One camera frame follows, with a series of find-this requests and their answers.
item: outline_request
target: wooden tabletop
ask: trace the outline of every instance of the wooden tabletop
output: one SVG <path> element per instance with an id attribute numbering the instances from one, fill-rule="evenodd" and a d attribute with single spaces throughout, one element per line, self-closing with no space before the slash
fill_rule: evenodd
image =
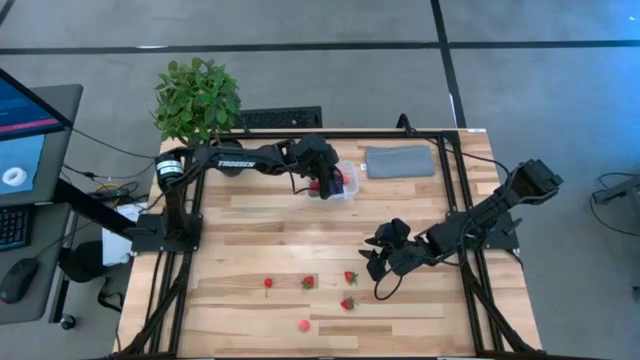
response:
<path id="1" fill-rule="evenodd" d="M 486 132 L 461 130 L 460 136 L 464 152 L 492 157 Z M 271 143 L 242 141 L 245 148 Z M 358 168 L 360 191 L 352 202 L 329 204 L 292 195 L 288 175 L 248 170 L 228 178 L 216 170 L 207 172 L 201 208 L 205 230 L 191 270 L 180 357 L 474 354 L 457 268 L 422 266 L 404 277 L 393 297 L 380 302 L 373 297 L 366 259 L 358 254 L 367 248 L 363 240 L 394 217 L 409 224 L 412 235 L 443 220 L 448 206 L 437 148 L 418 139 L 330 143 L 341 160 Z M 369 180 L 360 170 L 367 146 L 406 145 L 432 148 L 435 176 Z M 161 150 L 176 146 L 166 141 Z M 455 159 L 448 156 L 460 195 Z M 472 158 L 465 158 L 465 164 L 478 203 L 498 186 L 496 169 Z M 305 180 L 296 176 L 296 183 L 301 187 Z M 152 198 L 158 194 L 154 185 Z M 463 204 L 460 196 L 458 204 Z M 525 341 L 539 348 L 520 266 L 504 251 L 485 254 L 498 308 Z M 123 346 L 144 324 L 155 260 L 156 254 L 135 259 L 119 327 Z M 360 274 L 357 285 L 347 284 L 344 271 Z M 303 290 L 302 278 L 309 275 L 316 287 Z M 273 279 L 267 294 L 265 278 Z M 381 292 L 396 281 L 395 275 L 388 276 Z M 353 311 L 340 307 L 349 296 L 358 302 Z M 479 310 L 485 347 L 490 348 L 486 316 L 481 306 Z M 165 321 L 161 350 L 168 347 L 172 314 L 170 310 Z M 298 329 L 300 320 L 310 321 L 309 331 Z"/>

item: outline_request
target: strawberry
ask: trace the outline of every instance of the strawberry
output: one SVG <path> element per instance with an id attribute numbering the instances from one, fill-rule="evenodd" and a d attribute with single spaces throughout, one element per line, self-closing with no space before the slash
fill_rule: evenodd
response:
<path id="1" fill-rule="evenodd" d="M 264 297 L 267 297 L 267 289 L 273 286 L 273 280 L 271 278 L 264 279 Z"/>
<path id="2" fill-rule="evenodd" d="M 353 271 L 345 271 L 344 278 L 347 280 L 349 285 L 358 284 L 358 273 L 354 273 Z"/>
<path id="3" fill-rule="evenodd" d="M 340 303 L 340 306 L 342 306 L 346 310 L 353 310 L 356 305 L 358 305 L 358 303 L 356 303 L 356 301 L 353 300 L 351 296 L 342 300 L 342 302 Z"/>
<path id="4" fill-rule="evenodd" d="M 302 287 L 305 290 L 309 290 L 313 288 L 313 276 L 305 276 L 304 279 L 302 279 Z"/>

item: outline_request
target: green plant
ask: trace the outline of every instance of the green plant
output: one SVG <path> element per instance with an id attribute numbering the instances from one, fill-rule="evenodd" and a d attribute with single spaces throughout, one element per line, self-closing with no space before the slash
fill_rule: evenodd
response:
<path id="1" fill-rule="evenodd" d="M 240 114 L 240 98 L 236 80 L 225 72 L 224 65 L 213 60 L 193 58 L 191 65 L 169 63 L 169 72 L 159 74 L 156 86 L 158 107 L 156 127 L 162 141 L 177 138 L 185 145 L 201 140 L 209 142 L 211 134 L 220 141 L 219 133 L 228 132 Z"/>

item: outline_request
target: gray cloth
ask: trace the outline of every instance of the gray cloth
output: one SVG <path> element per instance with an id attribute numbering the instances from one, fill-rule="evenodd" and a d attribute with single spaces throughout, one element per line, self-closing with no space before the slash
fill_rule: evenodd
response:
<path id="1" fill-rule="evenodd" d="M 367 147 L 364 157 L 369 179 L 433 176 L 436 171 L 428 146 Z"/>

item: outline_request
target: keyboard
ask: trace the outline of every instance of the keyboard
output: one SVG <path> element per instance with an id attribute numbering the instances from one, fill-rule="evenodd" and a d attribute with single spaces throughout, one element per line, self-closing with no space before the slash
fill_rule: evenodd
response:
<path id="1" fill-rule="evenodd" d="M 242 110 L 235 129 L 295 129 L 321 128 L 322 109 L 319 106 Z"/>
<path id="2" fill-rule="evenodd" d="M 0 251 L 29 245 L 33 207 L 20 206 L 0 210 Z"/>

